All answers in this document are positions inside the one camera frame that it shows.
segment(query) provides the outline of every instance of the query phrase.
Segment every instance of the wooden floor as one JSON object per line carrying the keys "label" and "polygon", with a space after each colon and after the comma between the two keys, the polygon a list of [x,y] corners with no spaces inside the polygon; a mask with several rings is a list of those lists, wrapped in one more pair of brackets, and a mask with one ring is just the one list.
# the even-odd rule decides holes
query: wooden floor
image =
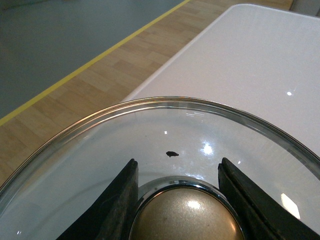
{"label": "wooden floor", "polygon": [[119,103],[230,6],[249,2],[288,10],[292,0],[191,0],[0,126],[0,185],[55,134]]}

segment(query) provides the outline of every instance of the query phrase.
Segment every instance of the dark speck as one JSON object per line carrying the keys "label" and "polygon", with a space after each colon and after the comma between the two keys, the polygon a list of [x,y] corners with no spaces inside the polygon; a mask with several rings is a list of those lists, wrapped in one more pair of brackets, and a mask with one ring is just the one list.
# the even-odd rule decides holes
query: dark speck
{"label": "dark speck", "polygon": [[174,151],[167,151],[165,154],[167,154],[169,158],[179,156],[179,154]]}

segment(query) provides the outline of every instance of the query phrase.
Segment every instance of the glass pot lid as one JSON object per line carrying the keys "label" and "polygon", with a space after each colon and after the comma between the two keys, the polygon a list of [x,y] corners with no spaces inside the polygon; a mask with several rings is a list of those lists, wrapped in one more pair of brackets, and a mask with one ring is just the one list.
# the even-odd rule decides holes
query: glass pot lid
{"label": "glass pot lid", "polygon": [[249,113],[188,97],[151,97],[94,113],[53,137],[0,189],[0,238],[56,239],[126,163],[139,186],[167,176],[218,186],[228,158],[320,234],[320,159]]}

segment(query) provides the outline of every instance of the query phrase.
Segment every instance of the laminate floor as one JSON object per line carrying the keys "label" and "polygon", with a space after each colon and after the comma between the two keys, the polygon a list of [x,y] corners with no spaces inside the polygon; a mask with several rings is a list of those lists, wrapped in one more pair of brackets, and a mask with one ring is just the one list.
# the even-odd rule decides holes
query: laminate floor
{"label": "laminate floor", "polygon": [[0,119],[183,0],[28,1],[0,12]]}
{"label": "laminate floor", "polygon": [[[0,183],[43,143],[87,115],[119,103],[230,6],[190,0],[0,126]],[[250,0],[288,10],[292,0]]]}

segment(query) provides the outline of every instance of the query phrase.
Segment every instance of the gold lid knob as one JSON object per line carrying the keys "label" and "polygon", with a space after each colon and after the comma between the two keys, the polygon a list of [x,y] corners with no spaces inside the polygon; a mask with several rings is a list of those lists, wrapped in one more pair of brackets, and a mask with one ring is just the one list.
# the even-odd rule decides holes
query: gold lid knob
{"label": "gold lid knob", "polygon": [[215,197],[194,188],[159,193],[138,213],[131,240],[243,240],[238,223]]}

